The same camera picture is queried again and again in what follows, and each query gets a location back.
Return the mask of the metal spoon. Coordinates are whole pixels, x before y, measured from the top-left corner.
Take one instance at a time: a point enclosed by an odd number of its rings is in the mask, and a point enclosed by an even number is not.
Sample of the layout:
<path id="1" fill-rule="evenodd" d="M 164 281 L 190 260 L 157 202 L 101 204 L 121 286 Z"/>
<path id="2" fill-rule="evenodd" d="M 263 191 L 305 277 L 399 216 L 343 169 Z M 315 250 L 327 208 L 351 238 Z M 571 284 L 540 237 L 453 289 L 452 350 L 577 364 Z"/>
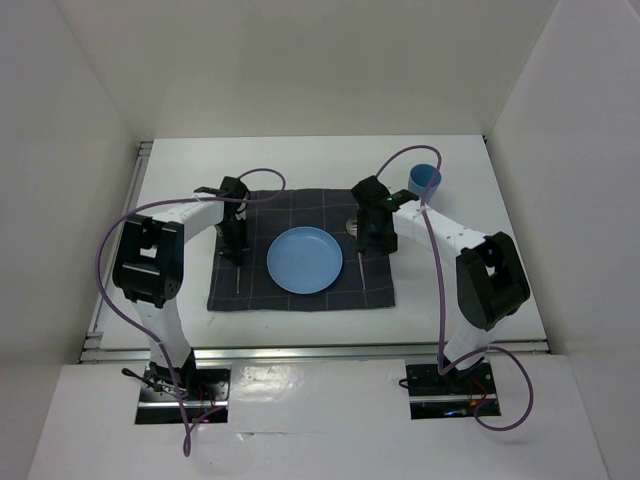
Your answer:
<path id="1" fill-rule="evenodd" d="M 351 217 L 350 219 L 347 220 L 347 222 L 346 222 L 346 231 L 350 236 L 352 236 L 354 238 L 354 240 L 357 240 L 358 224 L 357 224 L 357 218 L 356 217 Z M 357 258 L 358 258 L 358 266 L 359 266 L 359 273 L 360 273 L 360 278 L 361 278 L 362 289 L 366 290 L 366 280 L 365 280 L 365 273 L 364 273 L 363 256 L 362 256 L 362 253 L 360 252 L 360 250 L 357 250 Z"/>

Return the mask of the dark grey checked cloth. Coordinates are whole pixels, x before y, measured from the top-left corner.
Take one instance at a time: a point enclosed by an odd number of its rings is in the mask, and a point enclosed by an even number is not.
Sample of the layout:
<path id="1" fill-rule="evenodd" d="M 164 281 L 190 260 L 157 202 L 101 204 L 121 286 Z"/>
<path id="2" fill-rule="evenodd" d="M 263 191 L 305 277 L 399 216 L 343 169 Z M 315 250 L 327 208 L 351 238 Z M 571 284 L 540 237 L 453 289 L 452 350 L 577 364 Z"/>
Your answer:
<path id="1" fill-rule="evenodd" d="M 366 290 L 362 289 L 356 240 L 346 222 L 356 215 L 356 202 L 347 189 L 287 190 L 278 198 L 246 211 L 249 249 L 244 253 L 240 293 L 236 267 L 215 250 L 207 309 L 211 312 L 299 311 L 324 312 L 391 308 L 396 305 L 390 260 L 367 254 L 363 259 Z M 343 267 L 327 289 L 310 295 L 292 294 L 279 287 L 267 271 L 266 256 L 274 239 L 302 226 L 331 234 L 343 253 Z"/>

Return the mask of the blue plastic plate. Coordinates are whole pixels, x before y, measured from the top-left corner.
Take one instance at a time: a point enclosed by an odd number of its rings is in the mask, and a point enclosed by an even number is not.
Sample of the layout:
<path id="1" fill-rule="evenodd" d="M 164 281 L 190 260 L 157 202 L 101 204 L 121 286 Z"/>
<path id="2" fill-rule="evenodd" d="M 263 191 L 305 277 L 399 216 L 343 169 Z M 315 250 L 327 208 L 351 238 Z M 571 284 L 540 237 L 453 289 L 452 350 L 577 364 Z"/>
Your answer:
<path id="1" fill-rule="evenodd" d="M 291 228 L 274 239 L 267 256 L 271 279 L 285 291 L 310 295 L 330 287 L 343 267 L 337 240 L 310 226 Z"/>

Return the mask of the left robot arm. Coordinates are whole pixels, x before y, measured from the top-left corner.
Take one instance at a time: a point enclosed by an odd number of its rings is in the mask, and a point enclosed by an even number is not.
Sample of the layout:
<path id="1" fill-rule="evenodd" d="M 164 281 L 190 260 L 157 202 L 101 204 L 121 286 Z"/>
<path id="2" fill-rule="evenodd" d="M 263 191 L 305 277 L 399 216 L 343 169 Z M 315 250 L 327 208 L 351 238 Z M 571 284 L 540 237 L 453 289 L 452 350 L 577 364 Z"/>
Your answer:
<path id="1" fill-rule="evenodd" d="M 177 307 L 184 278 L 185 244 L 216 229 L 224 259 L 241 267 L 248 249 L 245 201 L 249 189 L 226 176 L 217 189 L 201 187 L 194 200 L 154 216 L 134 214 L 121 233 L 112 281 L 135 308 L 150 338 L 152 378 L 176 399 L 198 387 L 195 355 L 185 338 Z"/>

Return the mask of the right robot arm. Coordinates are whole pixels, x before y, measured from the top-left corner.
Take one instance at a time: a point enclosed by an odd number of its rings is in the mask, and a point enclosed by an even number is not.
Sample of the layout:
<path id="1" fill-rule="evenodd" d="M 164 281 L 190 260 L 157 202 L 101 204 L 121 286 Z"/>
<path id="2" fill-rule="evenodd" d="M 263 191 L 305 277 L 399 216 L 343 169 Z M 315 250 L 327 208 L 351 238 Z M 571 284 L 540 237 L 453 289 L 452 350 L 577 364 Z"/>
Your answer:
<path id="1" fill-rule="evenodd" d="M 489 235 L 469 229 L 406 189 L 391 193 L 375 176 L 361 180 L 351 194 L 357 204 L 356 243 L 360 254 L 394 254 L 399 237 L 434 254 L 440 309 L 436 379 L 444 390 L 460 391 L 488 351 L 493 329 L 531 296 L 513 239 L 504 232 Z M 457 304 L 463 316 L 450 339 L 444 334 L 442 261 L 455 269 Z"/>

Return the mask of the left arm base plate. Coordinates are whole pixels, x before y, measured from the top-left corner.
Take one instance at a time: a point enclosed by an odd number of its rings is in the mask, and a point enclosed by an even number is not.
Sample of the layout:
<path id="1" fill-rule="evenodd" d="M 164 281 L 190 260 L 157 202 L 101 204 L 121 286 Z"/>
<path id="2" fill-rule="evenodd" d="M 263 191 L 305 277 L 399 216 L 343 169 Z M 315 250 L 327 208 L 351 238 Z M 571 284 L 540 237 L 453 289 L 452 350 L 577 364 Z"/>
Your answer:
<path id="1" fill-rule="evenodd" d="M 136 425 L 180 424 L 182 417 L 177 394 L 170 381 L 156 378 L 146 367 L 138 375 L 122 369 L 128 377 L 141 381 L 135 415 Z M 180 388 L 187 419 L 190 423 L 222 424 L 228 421 L 231 369 L 205 368 L 198 372 L 196 384 L 191 389 Z"/>

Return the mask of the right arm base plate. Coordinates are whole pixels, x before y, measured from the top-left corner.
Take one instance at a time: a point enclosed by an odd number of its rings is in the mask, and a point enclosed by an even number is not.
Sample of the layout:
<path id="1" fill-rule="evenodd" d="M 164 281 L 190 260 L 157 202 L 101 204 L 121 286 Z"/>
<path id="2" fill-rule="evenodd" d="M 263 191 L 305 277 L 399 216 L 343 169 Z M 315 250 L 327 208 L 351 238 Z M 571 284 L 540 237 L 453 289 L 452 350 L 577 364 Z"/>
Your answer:
<path id="1" fill-rule="evenodd" d="M 476 365 L 468 374 L 441 376 L 436 364 L 410 364 L 398 385 L 409 395 L 412 420 L 500 416 L 501 410 L 489 362 Z"/>

